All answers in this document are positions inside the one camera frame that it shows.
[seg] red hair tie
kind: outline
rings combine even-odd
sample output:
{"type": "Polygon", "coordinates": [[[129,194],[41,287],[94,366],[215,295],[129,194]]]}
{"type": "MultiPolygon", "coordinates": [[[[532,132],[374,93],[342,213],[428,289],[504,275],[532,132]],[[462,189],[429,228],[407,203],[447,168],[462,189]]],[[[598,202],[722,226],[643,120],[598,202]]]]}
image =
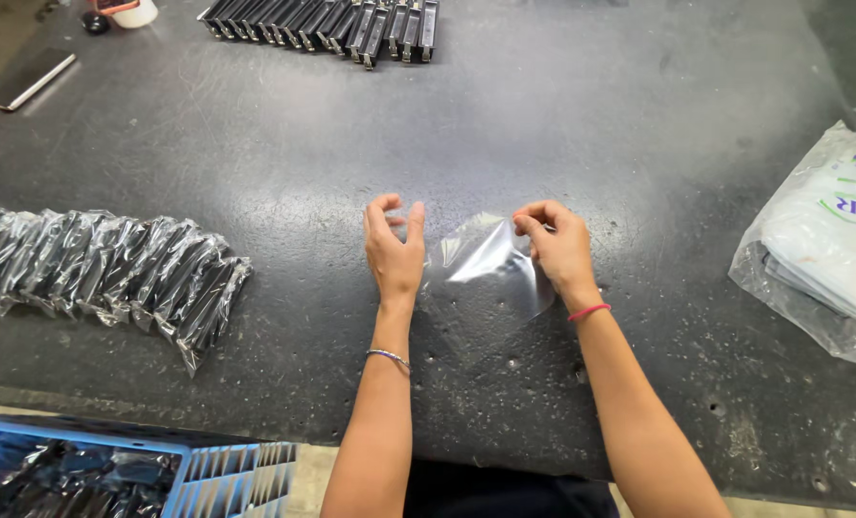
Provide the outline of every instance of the red hair tie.
{"type": "Polygon", "coordinates": [[[597,304],[596,306],[591,306],[590,308],[588,308],[586,310],[582,310],[580,312],[574,313],[572,316],[569,317],[569,322],[572,322],[576,318],[583,316],[583,315],[586,315],[589,312],[595,312],[597,310],[609,310],[609,309],[610,309],[610,304],[597,304]]]}

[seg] wrist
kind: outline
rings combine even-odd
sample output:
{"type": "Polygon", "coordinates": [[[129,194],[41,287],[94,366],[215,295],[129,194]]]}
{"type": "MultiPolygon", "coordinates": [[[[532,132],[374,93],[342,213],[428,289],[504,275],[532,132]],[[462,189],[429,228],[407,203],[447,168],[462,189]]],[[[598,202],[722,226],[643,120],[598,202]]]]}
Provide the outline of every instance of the wrist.
{"type": "Polygon", "coordinates": [[[561,293],[560,295],[570,315],[604,303],[604,300],[601,299],[600,291],[594,284],[566,289],[565,293],[561,293]]]}
{"type": "Polygon", "coordinates": [[[380,294],[379,311],[383,313],[410,313],[415,311],[415,293],[380,294]]]}

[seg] dark work table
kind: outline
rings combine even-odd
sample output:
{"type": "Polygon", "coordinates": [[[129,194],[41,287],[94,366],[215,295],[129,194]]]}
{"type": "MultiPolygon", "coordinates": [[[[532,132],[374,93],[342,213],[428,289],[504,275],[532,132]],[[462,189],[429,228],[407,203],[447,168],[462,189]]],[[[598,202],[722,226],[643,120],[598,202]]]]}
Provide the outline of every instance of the dark work table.
{"type": "MultiPolygon", "coordinates": [[[[731,282],[738,241],[840,119],[856,129],[856,3],[445,0],[431,65],[217,41],[207,2],[86,35],[60,10],[16,58],[79,62],[0,113],[0,206],[193,218],[256,267],[192,380],[135,326],[0,319],[0,405],[337,445],[376,313],[362,209],[470,215],[554,198],[655,391],[726,495],[856,509],[856,364],[731,282]]],[[[411,330],[414,453],[609,479],[560,302],[463,360],[411,330]]]]}

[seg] dark clothing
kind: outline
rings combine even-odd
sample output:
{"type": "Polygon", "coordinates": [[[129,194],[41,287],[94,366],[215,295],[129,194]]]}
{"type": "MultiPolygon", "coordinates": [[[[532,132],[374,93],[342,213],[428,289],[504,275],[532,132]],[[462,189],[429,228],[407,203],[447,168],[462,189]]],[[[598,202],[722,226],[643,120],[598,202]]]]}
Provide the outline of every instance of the dark clothing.
{"type": "Polygon", "coordinates": [[[618,518],[604,482],[412,460],[405,518],[618,518]]]}

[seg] black metal part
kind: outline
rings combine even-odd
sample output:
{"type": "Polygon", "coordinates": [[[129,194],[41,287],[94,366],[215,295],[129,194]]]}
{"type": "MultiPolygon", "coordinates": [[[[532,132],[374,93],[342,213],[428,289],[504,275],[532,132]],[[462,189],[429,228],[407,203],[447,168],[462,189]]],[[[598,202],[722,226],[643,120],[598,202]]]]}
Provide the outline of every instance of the black metal part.
{"type": "Polygon", "coordinates": [[[215,38],[227,37],[227,34],[232,34],[229,28],[222,28],[220,23],[214,19],[221,12],[221,10],[225,9],[235,0],[217,0],[210,7],[208,7],[203,13],[198,15],[198,21],[204,24],[208,30],[211,31],[211,34],[215,36],[215,38]]]}
{"type": "Polygon", "coordinates": [[[361,59],[364,61],[365,70],[372,71],[376,65],[376,59],[383,46],[383,31],[387,28],[389,10],[385,7],[374,9],[374,20],[367,31],[365,46],[362,49],[361,59]]]}
{"type": "Polygon", "coordinates": [[[419,36],[419,46],[422,47],[422,63],[431,61],[434,53],[434,24],[437,22],[438,3],[435,0],[425,0],[422,6],[422,30],[419,36]]]}
{"type": "Polygon", "coordinates": [[[256,26],[256,28],[259,29],[261,35],[265,38],[265,41],[268,41],[272,45],[279,44],[279,39],[282,38],[281,32],[273,30],[268,25],[269,20],[272,18],[273,13],[277,12],[284,6],[284,4],[290,1],[291,0],[274,0],[271,3],[267,4],[263,9],[261,9],[260,12],[252,16],[252,25],[256,26]]]}
{"type": "Polygon", "coordinates": [[[319,41],[322,41],[322,46],[326,49],[332,50],[332,42],[329,41],[330,34],[332,30],[335,29],[335,26],[339,24],[339,21],[342,19],[342,15],[345,14],[345,10],[348,9],[348,6],[352,5],[352,0],[338,0],[335,3],[335,6],[330,10],[329,15],[319,24],[317,28],[317,36],[319,36],[319,41]]]}
{"type": "Polygon", "coordinates": [[[250,40],[261,41],[261,38],[264,37],[264,33],[255,22],[258,21],[260,12],[263,9],[267,9],[271,2],[272,0],[251,0],[243,8],[242,12],[239,13],[238,21],[246,30],[246,34],[250,37],[250,40]]]}
{"type": "Polygon", "coordinates": [[[361,12],[354,22],[351,40],[348,41],[348,50],[352,52],[354,63],[361,63],[361,56],[358,55],[358,51],[365,46],[367,30],[370,29],[371,22],[374,21],[374,11],[376,11],[376,3],[363,2],[361,4],[361,12]]]}
{"type": "Polygon", "coordinates": [[[310,18],[307,18],[307,21],[304,22],[303,27],[300,28],[300,40],[303,41],[304,46],[307,47],[307,51],[314,52],[316,51],[317,45],[319,44],[319,39],[315,36],[316,29],[322,24],[323,20],[325,20],[332,9],[337,5],[335,0],[326,0],[322,4],[319,4],[316,11],[310,18]]]}
{"type": "Polygon", "coordinates": [[[411,63],[412,49],[419,44],[419,29],[422,26],[422,9],[411,6],[406,11],[406,25],[402,30],[402,62],[411,63]]]}
{"type": "Polygon", "coordinates": [[[269,31],[272,33],[272,37],[275,41],[278,41],[279,45],[287,45],[288,43],[287,39],[284,38],[284,33],[282,32],[284,22],[294,15],[296,9],[301,7],[301,0],[285,0],[283,4],[274,8],[266,17],[265,25],[268,26],[269,31]]]}
{"type": "Polygon", "coordinates": [[[405,2],[393,6],[389,13],[389,25],[387,27],[386,39],[390,57],[399,57],[399,40],[402,39],[402,30],[406,28],[406,12],[409,6],[405,2]]]}
{"type": "Polygon", "coordinates": [[[293,18],[284,24],[284,34],[291,41],[291,44],[294,45],[295,49],[304,48],[303,43],[300,41],[300,28],[303,27],[308,18],[313,16],[320,3],[322,3],[322,0],[305,0],[304,6],[295,13],[293,18]]]}
{"type": "Polygon", "coordinates": [[[235,40],[236,38],[242,39],[245,36],[246,31],[243,30],[242,27],[237,27],[231,23],[230,18],[232,18],[233,14],[241,9],[248,1],[249,0],[233,0],[214,15],[214,22],[216,22],[217,27],[224,32],[224,35],[228,40],[235,40]]]}
{"type": "Polygon", "coordinates": [[[345,10],[345,14],[342,16],[342,19],[339,20],[339,24],[335,27],[329,37],[330,46],[334,53],[345,55],[345,46],[348,44],[348,41],[352,39],[352,29],[359,14],[361,14],[361,4],[352,3],[348,6],[348,9],[345,10]]]}
{"type": "Polygon", "coordinates": [[[256,0],[238,0],[238,3],[232,10],[230,10],[226,17],[226,23],[230,24],[230,27],[233,28],[241,40],[250,39],[250,35],[246,32],[246,28],[243,26],[242,16],[243,13],[246,12],[247,7],[252,6],[255,1],[256,0]]]}

